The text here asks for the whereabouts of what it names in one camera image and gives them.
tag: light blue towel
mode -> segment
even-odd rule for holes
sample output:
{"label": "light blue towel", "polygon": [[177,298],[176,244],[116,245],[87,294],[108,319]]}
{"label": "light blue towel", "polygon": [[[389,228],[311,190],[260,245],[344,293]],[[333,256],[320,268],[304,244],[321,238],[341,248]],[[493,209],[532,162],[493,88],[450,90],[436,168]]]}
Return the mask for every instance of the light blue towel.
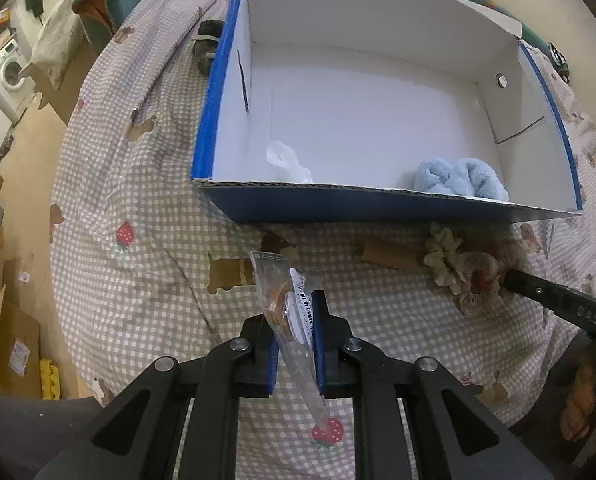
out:
{"label": "light blue towel", "polygon": [[459,158],[454,167],[443,158],[425,160],[418,167],[414,190],[509,201],[496,172],[478,158]]}

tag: black metal bracket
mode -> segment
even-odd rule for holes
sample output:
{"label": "black metal bracket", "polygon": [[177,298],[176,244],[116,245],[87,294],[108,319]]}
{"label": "black metal bracket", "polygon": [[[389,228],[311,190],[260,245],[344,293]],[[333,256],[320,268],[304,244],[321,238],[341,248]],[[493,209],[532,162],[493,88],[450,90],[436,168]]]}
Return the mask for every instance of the black metal bracket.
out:
{"label": "black metal bracket", "polygon": [[596,298],[515,269],[507,271],[502,285],[511,292],[537,301],[596,339]]}
{"label": "black metal bracket", "polygon": [[[552,479],[438,361],[387,357],[329,314],[322,291],[312,299],[321,394],[353,398],[356,478],[412,478],[401,400],[419,478]],[[36,480],[171,478],[191,399],[178,478],[233,479],[239,399],[270,396],[277,358],[273,332],[260,315],[204,358],[182,364],[157,359]]]}

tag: white label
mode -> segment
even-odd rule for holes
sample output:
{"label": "white label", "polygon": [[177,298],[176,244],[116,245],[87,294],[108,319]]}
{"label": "white label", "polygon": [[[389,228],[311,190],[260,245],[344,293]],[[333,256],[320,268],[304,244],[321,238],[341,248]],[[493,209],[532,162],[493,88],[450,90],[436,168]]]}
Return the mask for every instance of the white label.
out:
{"label": "white label", "polygon": [[289,275],[293,284],[293,291],[285,298],[289,328],[297,342],[313,350],[312,300],[304,292],[304,276],[296,269],[289,269]]}
{"label": "white label", "polygon": [[24,376],[29,354],[31,354],[31,350],[27,348],[27,345],[16,339],[14,348],[11,349],[11,356],[9,357],[9,368],[14,370],[19,376]]}

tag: plastic bag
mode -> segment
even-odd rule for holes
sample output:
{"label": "plastic bag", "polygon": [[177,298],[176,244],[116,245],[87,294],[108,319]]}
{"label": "plastic bag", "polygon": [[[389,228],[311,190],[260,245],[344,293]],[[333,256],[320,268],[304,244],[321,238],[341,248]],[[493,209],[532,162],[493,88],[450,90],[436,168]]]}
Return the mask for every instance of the plastic bag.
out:
{"label": "plastic bag", "polygon": [[267,146],[267,161],[278,168],[280,182],[313,184],[312,172],[302,167],[296,152],[279,140],[272,140]]}
{"label": "plastic bag", "polygon": [[320,428],[327,429],[329,410],[320,396],[313,359],[312,292],[322,285],[314,270],[301,274],[280,254],[252,251],[258,300],[274,331],[292,382]]}

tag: washing machine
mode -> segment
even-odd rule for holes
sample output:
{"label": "washing machine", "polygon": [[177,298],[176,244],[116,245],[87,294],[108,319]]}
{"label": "washing machine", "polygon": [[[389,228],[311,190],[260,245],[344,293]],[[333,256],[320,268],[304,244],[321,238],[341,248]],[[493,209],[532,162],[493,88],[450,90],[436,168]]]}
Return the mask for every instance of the washing machine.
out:
{"label": "washing machine", "polygon": [[13,124],[20,120],[33,99],[33,80],[20,76],[26,64],[15,38],[0,49],[0,108]]}

